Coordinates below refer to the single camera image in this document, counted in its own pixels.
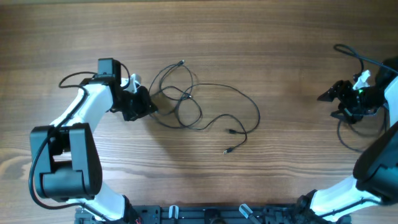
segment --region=tangled cable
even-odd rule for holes
[[[174,115],[175,115],[175,118],[177,119],[177,121],[178,121],[178,123],[179,123],[179,125],[178,125],[178,126],[171,126],[171,125],[168,125],[168,124],[163,123],[163,122],[162,122],[158,117],[156,117],[154,114],[150,114],[150,116],[151,116],[152,118],[154,118],[156,122],[158,122],[159,124],[161,124],[161,125],[163,125],[163,126],[165,126],[165,127],[167,127],[167,128],[172,128],[172,129],[184,129],[184,128],[188,128],[188,129],[192,129],[192,130],[204,130],[204,129],[208,128],[211,124],[213,124],[216,120],[218,120],[218,119],[220,119],[220,118],[222,118],[222,117],[224,117],[224,116],[230,117],[230,118],[234,119],[234,120],[240,125],[240,127],[242,128],[242,131],[237,131],[237,130],[234,130],[234,129],[228,129],[228,132],[229,132],[230,134],[244,134],[244,140],[243,140],[241,143],[239,143],[239,144],[237,144],[237,145],[235,145],[235,146],[233,146],[233,147],[227,148],[227,150],[224,151],[224,154],[227,154],[227,153],[232,152],[235,148],[237,148],[237,147],[241,146],[242,144],[244,144],[244,143],[248,140],[248,134],[251,133],[251,132],[253,132],[253,131],[259,126],[260,119],[261,119],[261,115],[260,115],[260,110],[259,110],[257,104],[256,104],[250,97],[248,97],[247,95],[245,95],[244,93],[242,93],[241,91],[239,91],[237,88],[234,88],[234,87],[229,86],[229,85],[217,84],[217,83],[197,83],[197,84],[194,84],[194,81],[193,81],[193,73],[191,72],[191,70],[190,70],[187,66],[184,65],[184,63],[185,63],[185,61],[184,61],[184,60],[181,60],[181,61],[179,61],[179,63],[172,64],[172,65],[169,65],[169,66],[163,68],[163,69],[155,76],[154,80],[152,81],[152,83],[150,84],[150,87],[149,87],[149,89],[148,89],[148,91],[149,91],[149,93],[150,93],[150,90],[152,89],[152,86],[154,85],[156,79],[158,79],[158,78],[160,77],[160,75],[161,75],[165,70],[167,70],[167,71],[161,76],[161,78],[160,78],[160,80],[159,80],[159,90],[158,90],[157,92],[155,92],[154,94],[152,94],[150,97],[153,98],[153,97],[155,97],[155,96],[157,96],[157,95],[159,95],[159,94],[162,94],[163,96],[165,96],[165,97],[168,98],[169,100],[171,100],[171,101],[176,101],[177,104],[176,104],[170,111],[168,111],[168,112],[166,112],[166,113],[157,113],[157,114],[159,114],[159,115],[161,115],[161,116],[167,116],[167,115],[170,115],[170,114],[174,114]],[[184,91],[181,90],[181,89],[179,89],[179,88],[177,88],[177,87],[175,87],[175,86],[172,86],[172,85],[163,87],[163,82],[164,82],[164,80],[165,80],[173,71],[175,71],[175,70],[178,69],[179,67],[184,68],[184,69],[188,72],[188,74],[189,74],[189,76],[190,76],[190,79],[191,79],[191,85],[190,85],[186,90],[184,90]],[[226,87],[226,88],[232,89],[232,90],[238,92],[239,94],[243,95],[244,97],[246,97],[246,98],[254,105],[254,107],[255,107],[255,109],[256,109],[256,111],[257,111],[257,123],[256,123],[256,125],[255,125],[252,129],[250,129],[249,131],[247,131],[247,130],[244,128],[242,122],[240,122],[240,120],[239,120],[237,117],[235,117],[235,116],[232,115],[232,114],[226,113],[226,114],[218,115],[217,117],[215,117],[214,119],[212,119],[207,125],[205,125],[205,126],[202,127],[202,128],[195,127],[194,125],[197,124],[197,123],[202,119],[202,117],[203,117],[203,112],[202,112],[202,109],[201,109],[200,105],[198,104],[198,102],[193,98],[193,96],[192,96],[192,90],[193,90],[194,87],[200,86],[200,85],[207,85],[207,86],[210,86],[210,85],[211,85],[211,86],[222,86],[222,87]],[[171,96],[165,94],[164,91],[165,91],[165,90],[168,90],[168,89],[174,89],[174,90],[179,91],[179,92],[181,93],[181,96],[180,96],[179,98],[173,98],[173,97],[171,97]],[[185,100],[191,100],[191,101],[193,101],[193,103],[195,104],[195,106],[197,107],[197,109],[198,109],[198,111],[199,111],[199,116],[198,116],[198,118],[197,118],[196,120],[194,120],[194,122],[192,122],[192,123],[190,123],[190,124],[185,124],[185,123],[180,119],[180,114],[179,114],[180,105],[181,105],[181,103],[182,103],[183,101],[185,101]]]

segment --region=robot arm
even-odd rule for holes
[[[87,92],[84,103],[62,125],[45,147],[35,168],[35,188],[42,198],[58,202],[82,203],[108,220],[128,220],[136,216],[129,201],[102,182],[102,168],[92,133],[107,111],[121,111],[126,121],[134,121],[157,110],[139,77],[121,78],[121,64],[112,58],[99,59],[98,74],[82,81]],[[78,95],[67,110],[50,126],[32,130],[32,156],[54,126],[60,124],[83,98]],[[53,156],[70,152],[70,161],[57,162]]]
[[[397,58],[386,60],[384,64],[396,68]],[[397,96],[397,75],[381,68],[376,76],[375,86],[365,85],[355,90],[349,81],[339,81],[319,97],[318,100],[323,101],[338,97],[341,101],[339,109],[342,109],[345,121],[349,123],[362,119],[362,116],[353,114],[354,111],[367,111],[372,108],[377,110],[386,101],[391,125],[386,133],[362,153],[352,176],[329,189],[315,192],[310,209],[319,217],[336,222],[343,215],[365,207],[392,205],[398,202]]]

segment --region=table surface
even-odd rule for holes
[[[104,181],[134,205],[239,205],[293,203],[312,189],[351,174],[359,154],[336,137],[329,116],[338,102],[317,96],[359,70],[332,49],[346,43],[382,61],[398,52],[397,1],[232,1],[53,4],[0,7],[0,223],[71,223],[73,209],[44,210],[27,189],[29,133],[66,109],[76,90],[61,90],[69,73],[96,71],[114,57],[148,86],[158,71],[185,59],[197,82],[223,83],[250,96],[261,111],[258,129],[243,138],[221,119],[206,131],[167,129],[150,117],[124,122],[107,113],[94,133]],[[366,65],[373,75],[374,65]],[[78,83],[82,77],[72,78]],[[165,85],[189,86],[183,70]],[[256,123],[252,104],[225,88],[200,86],[199,126],[221,113],[246,128]],[[155,101],[161,110],[174,102]],[[183,103],[185,121],[197,116]],[[175,124],[175,118],[162,118]],[[367,118],[363,131],[380,119]],[[346,126],[344,140],[366,147]],[[395,223],[397,207],[365,208],[354,223]]]

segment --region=black wire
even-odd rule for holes
[[[345,44],[336,44],[336,45],[333,46],[333,48],[334,48],[336,51],[340,52],[340,53],[343,53],[343,54],[345,54],[345,55],[348,55],[348,56],[354,57],[354,58],[356,58],[356,59],[359,59],[359,61],[361,62],[361,67],[362,67],[362,69],[363,69],[363,62],[362,62],[362,60],[364,60],[364,61],[370,62],[370,63],[372,63],[372,64],[378,65],[378,66],[380,66],[380,67],[386,68],[386,69],[388,69],[388,70],[390,70],[390,71],[392,71],[392,72],[398,74],[398,71],[397,71],[397,70],[395,70],[395,69],[393,69],[393,68],[391,68],[391,67],[388,67],[388,66],[386,66],[386,65],[383,65],[382,63],[380,63],[380,62],[378,62],[378,61],[369,59],[369,58],[367,58],[367,57],[363,57],[362,55],[359,55],[352,47],[349,47],[349,46],[347,46],[347,45],[345,45]]]
[[[128,76],[127,84],[125,84],[125,85],[122,87],[122,90],[125,90],[125,89],[127,89],[127,88],[129,87],[129,85],[130,85],[130,72],[129,72],[129,70],[127,69],[127,67],[126,67],[123,63],[120,63],[120,65],[123,66],[124,69],[126,69],[127,76]]]
[[[347,45],[344,45],[344,44],[336,44],[336,45],[333,46],[333,48],[334,48],[336,51],[341,52],[341,53],[343,53],[343,54],[347,54],[346,51],[339,49],[339,47],[348,49],[348,50],[352,53],[352,54],[348,54],[348,55],[350,55],[350,56],[352,56],[352,57],[356,57],[356,58],[359,60],[359,63],[361,64],[361,71],[360,71],[357,75],[362,74],[362,72],[363,72],[363,70],[364,70],[363,59],[359,58],[359,54],[357,53],[357,51],[355,51],[354,48],[352,48],[352,47],[350,47],[350,46],[347,46]]]
[[[110,222],[110,220],[107,219],[103,214],[100,214],[99,212],[93,210],[90,207],[86,207],[85,203],[77,202],[77,203],[70,203],[70,204],[61,205],[61,206],[46,205],[43,202],[41,202],[39,200],[39,198],[37,198],[35,190],[33,188],[34,172],[35,172],[35,169],[36,169],[37,161],[39,160],[40,155],[42,154],[45,145],[48,144],[50,139],[55,136],[55,133],[62,127],[62,125],[65,124],[69,119],[72,118],[72,116],[76,113],[76,111],[82,106],[82,104],[87,99],[88,91],[83,86],[81,86],[81,85],[65,85],[65,86],[63,86],[62,85],[62,83],[65,80],[67,80],[68,78],[73,77],[75,75],[80,75],[80,74],[96,75],[95,72],[77,72],[77,73],[73,73],[71,75],[66,76],[58,84],[59,88],[79,88],[79,89],[83,90],[83,96],[82,96],[81,100],[77,103],[77,105],[71,110],[71,112],[68,113],[67,116],[59,124],[56,125],[56,127],[50,132],[50,134],[47,135],[47,137],[44,139],[43,143],[40,145],[39,149],[37,150],[37,153],[36,153],[36,155],[33,158],[32,165],[31,165],[30,171],[29,171],[29,179],[28,179],[29,192],[30,192],[30,196],[32,197],[33,201],[38,206],[40,206],[42,208],[49,209],[49,210],[58,210],[58,209],[64,209],[64,208],[69,208],[69,207],[74,207],[74,206],[81,206],[82,208],[84,208],[85,210],[91,212],[92,214],[94,214],[94,215],[96,215],[98,217],[101,217],[103,220],[106,220],[107,222]]]
[[[175,87],[175,86],[163,87],[163,82],[164,82],[164,80],[165,80],[175,69],[177,69],[178,67],[183,67],[183,68],[185,68],[185,69],[187,70],[189,76],[190,76],[190,79],[191,79],[191,85],[190,85],[185,91],[182,91],[181,89],[179,89],[179,88],[177,88],[177,87]],[[161,122],[161,120],[160,120],[158,117],[154,116],[153,114],[150,114],[150,116],[151,116],[152,118],[154,118],[159,124],[161,124],[161,125],[163,125],[163,126],[165,126],[165,127],[167,127],[167,128],[172,128],[172,129],[183,129],[183,128],[188,128],[188,129],[193,129],[193,130],[204,130],[204,129],[208,128],[210,125],[212,125],[212,124],[213,124],[215,121],[217,121],[218,119],[220,119],[220,118],[222,118],[222,117],[225,117],[225,116],[230,117],[230,118],[234,119],[234,120],[240,125],[240,127],[242,128],[243,131],[236,131],[236,130],[233,130],[233,129],[229,129],[229,130],[228,130],[229,133],[231,133],[231,134],[244,134],[244,135],[245,135],[245,138],[244,138],[244,140],[243,140],[241,143],[237,144],[237,145],[234,146],[234,147],[228,148],[224,153],[229,153],[229,152],[231,152],[233,149],[235,149],[235,148],[241,146],[242,144],[244,144],[244,143],[248,140],[248,134],[251,133],[251,132],[253,132],[253,131],[254,131],[255,129],[257,129],[257,127],[259,126],[260,119],[261,119],[260,110],[259,110],[257,104],[256,104],[250,97],[248,97],[247,95],[245,95],[244,93],[242,93],[242,92],[239,91],[238,89],[236,89],[236,88],[234,88],[234,87],[231,87],[231,86],[229,86],[229,85],[217,84],[217,83],[198,83],[198,84],[194,84],[194,82],[193,82],[193,75],[194,75],[194,73],[191,72],[191,70],[190,70],[188,67],[186,67],[186,66],[184,65],[184,61],[183,61],[183,60],[180,61],[179,63],[172,64],[172,65],[169,65],[169,66],[163,68],[163,69],[155,76],[155,78],[153,79],[152,83],[150,84],[150,87],[149,87],[149,89],[148,89],[149,92],[150,92],[150,90],[152,89],[152,86],[153,86],[153,84],[155,83],[156,79],[158,79],[158,77],[159,77],[165,70],[167,70],[167,71],[163,74],[163,76],[161,76],[161,78],[160,78],[160,80],[159,80],[159,90],[158,90],[157,92],[155,92],[154,94],[152,94],[152,95],[151,95],[151,98],[155,97],[155,96],[158,95],[158,94],[162,94],[162,95],[164,95],[166,98],[168,98],[168,99],[170,99],[170,100],[172,100],[172,101],[176,101],[177,104],[176,104],[176,105],[174,106],[174,108],[172,108],[170,111],[168,111],[168,112],[166,112],[166,113],[158,113],[158,114],[160,114],[160,115],[162,115],[162,116],[167,116],[167,115],[170,115],[170,114],[174,113],[174,115],[175,115],[175,117],[176,117],[176,119],[177,119],[177,121],[178,121],[178,123],[179,123],[179,126],[171,126],[171,125],[165,124],[165,123]],[[197,102],[196,100],[193,99],[193,96],[192,96],[193,87],[199,86],[199,85],[214,85],[214,86],[227,87],[227,88],[230,88],[230,89],[232,89],[232,90],[238,92],[239,94],[243,95],[244,97],[246,97],[246,98],[254,105],[254,107],[256,108],[257,117],[258,117],[256,125],[255,125],[252,129],[250,129],[249,131],[246,131],[245,128],[244,128],[244,126],[243,126],[243,124],[242,124],[242,122],[240,122],[240,120],[239,120],[237,117],[235,117],[235,116],[233,116],[233,115],[231,115],[231,114],[221,114],[221,115],[215,117],[213,120],[211,120],[207,125],[205,125],[205,126],[202,127],[202,128],[194,127],[194,125],[197,124],[197,123],[202,119],[202,117],[203,117],[203,112],[202,112],[202,109],[201,109],[200,105],[198,104],[198,102]],[[180,98],[173,98],[173,97],[171,97],[171,96],[166,95],[166,94],[164,93],[164,90],[167,90],[167,89],[174,89],[174,90],[179,91],[179,92],[181,93],[181,97],[180,97]],[[194,122],[192,122],[192,123],[190,123],[190,124],[184,124],[184,123],[182,122],[182,120],[180,119],[180,115],[179,115],[180,105],[181,105],[181,103],[182,103],[183,101],[185,101],[185,100],[191,100],[191,101],[193,101],[194,104],[196,105],[196,107],[198,108],[198,111],[199,111],[199,116],[198,116],[198,118],[197,118],[196,120],[194,120]]]
[[[380,136],[380,134],[383,132],[383,130],[384,130],[384,132],[387,132],[387,109],[384,106],[383,106],[383,108],[384,108],[383,123],[381,124],[381,127],[379,128],[379,131],[376,134],[364,134],[364,133],[361,133],[358,130],[356,130],[351,124],[348,124],[348,127],[350,128],[350,130],[352,130],[352,132],[354,132],[355,134],[357,134],[358,136],[361,136],[361,137],[365,137],[366,138],[366,137],[378,137],[378,136]],[[340,143],[342,145],[344,145],[344,147],[346,147],[347,149],[352,150],[354,152],[359,152],[359,153],[364,152],[363,150],[353,148],[353,147],[347,145],[347,143],[344,142],[343,138],[341,137],[341,133],[340,133],[340,128],[341,128],[342,122],[343,122],[342,120],[339,120],[339,122],[337,124],[337,138],[340,141]]]
[[[319,217],[320,218],[325,218],[325,217],[328,217],[329,215],[336,215],[337,213],[343,212],[343,211],[345,211],[347,209],[350,209],[350,208],[353,208],[353,207],[355,207],[357,205],[361,205],[361,204],[363,204],[365,202],[372,202],[372,203],[375,203],[377,205],[383,205],[383,203],[380,203],[380,202],[378,202],[376,200],[368,199],[368,198],[367,199],[362,198],[361,200],[359,200],[359,201],[357,201],[355,203],[352,203],[351,205],[347,205],[347,206],[345,206],[345,207],[343,207],[341,209],[337,209],[337,210],[334,210],[332,212],[326,213],[324,215],[320,215]]]

